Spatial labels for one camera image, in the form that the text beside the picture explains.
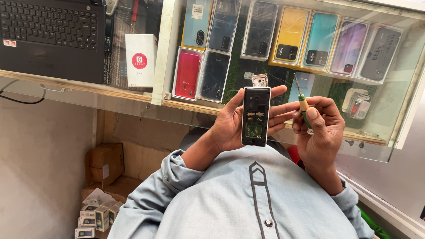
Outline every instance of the red circular logo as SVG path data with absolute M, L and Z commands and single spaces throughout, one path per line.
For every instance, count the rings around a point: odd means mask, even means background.
M 133 62 L 133 66 L 136 67 L 137 69 L 143 69 L 147 65 L 147 58 L 142 53 L 134 54 L 131 61 Z

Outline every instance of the shirt button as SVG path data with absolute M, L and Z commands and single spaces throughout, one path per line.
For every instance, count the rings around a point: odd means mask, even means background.
M 266 220 L 264 220 L 264 225 L 266 225 L 267 227 L 271 228 L 273 226 L 273 222 L 270 221 L 270 220 L 268 220 L 268 219 L 266 219 Z

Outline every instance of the sleeve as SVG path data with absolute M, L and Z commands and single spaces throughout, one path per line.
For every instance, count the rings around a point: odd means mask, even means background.
M 356 229 L 359 239 L 374 238 L 374 231 L 363 220 L 360 209 L 356 206 L 359 202 L 359 196 L 344 179 L 340 179 L 344 190 L 336 196 L 331 196 L 332 199 L 351 222 L 354 229 Z
M 190 187 L 204 172 L 188 169 L 176 150 L 162 160 L 161 169 L 151 174 L 121 206 L 108 239 L 153 239 L 165 209 L 174 196 Z

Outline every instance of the laptop keyboard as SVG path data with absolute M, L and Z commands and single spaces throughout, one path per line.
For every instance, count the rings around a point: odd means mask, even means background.
M 97 48 L 97 13 L 0 0 L 3 39 Z

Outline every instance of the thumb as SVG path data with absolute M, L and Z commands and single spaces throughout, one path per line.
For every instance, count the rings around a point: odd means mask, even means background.
M 322 118 L 316 108 L 308 108 L 306 111 L 306 116 L 310 126 L 313 129 L 314 135 L 317 135 L 319 137 L 326 137 L 328 135 L 325 120 Z
M 233 114 L 239 103 L 244 99 L 245 90 L 240 88 L 238 93 L 223 107 L 222 111 L 226 114 Z

